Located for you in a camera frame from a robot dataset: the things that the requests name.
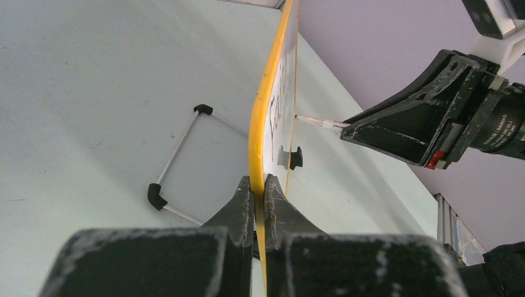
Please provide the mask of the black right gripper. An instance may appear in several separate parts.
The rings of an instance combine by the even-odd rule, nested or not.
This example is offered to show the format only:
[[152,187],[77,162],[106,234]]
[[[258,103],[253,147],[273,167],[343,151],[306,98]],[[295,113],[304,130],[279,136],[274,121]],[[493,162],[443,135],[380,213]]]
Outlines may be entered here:
[[497,75],[498,66],[448,65],[457,57],[480,63],[440,50],[407,87],[346,120],[341,139],[430,170],[468,148],[524,160],[524,85]]

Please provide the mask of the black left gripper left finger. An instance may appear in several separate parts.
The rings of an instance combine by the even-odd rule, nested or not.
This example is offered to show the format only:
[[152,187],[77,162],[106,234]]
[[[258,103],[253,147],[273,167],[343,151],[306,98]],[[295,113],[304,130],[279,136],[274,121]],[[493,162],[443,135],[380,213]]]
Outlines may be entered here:
[[99,228],[63,245],[41,296],[250,296],[249,178],[197,228]]

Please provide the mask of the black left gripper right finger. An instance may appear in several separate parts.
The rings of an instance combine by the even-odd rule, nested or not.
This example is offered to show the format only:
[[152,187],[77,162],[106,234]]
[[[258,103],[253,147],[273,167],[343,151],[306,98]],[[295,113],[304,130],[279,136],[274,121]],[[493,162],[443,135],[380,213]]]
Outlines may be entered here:
[[466,296],[459,272],[428,236],[328,234],[269,175],[264,194],[268,296]]

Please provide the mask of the black whiteboard marker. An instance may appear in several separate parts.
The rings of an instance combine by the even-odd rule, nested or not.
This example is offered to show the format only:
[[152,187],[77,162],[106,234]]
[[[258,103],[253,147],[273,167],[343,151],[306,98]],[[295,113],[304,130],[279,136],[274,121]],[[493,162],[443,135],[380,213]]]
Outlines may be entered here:
[[323,129],[329,129],[331,131],[336,131],[339,133],[341,133],[346,127],[349,126],[348,123],[343,123],[340,121],[315,118],[312,116],[305,116],[305,115],[300,115],[300,114],[296,114],[295,119],[302,121],[304,123],[311,124],[313,126],[322,127]]

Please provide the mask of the white whiteboard yellow frame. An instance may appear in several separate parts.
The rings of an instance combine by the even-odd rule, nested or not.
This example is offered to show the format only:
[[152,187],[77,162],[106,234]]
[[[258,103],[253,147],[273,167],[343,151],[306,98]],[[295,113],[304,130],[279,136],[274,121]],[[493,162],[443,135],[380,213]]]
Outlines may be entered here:
[[248,169],[262,279],[267,279],[264,195],[270,177],[287,188],[297,89],[299,2],[286,1],[251,112]]

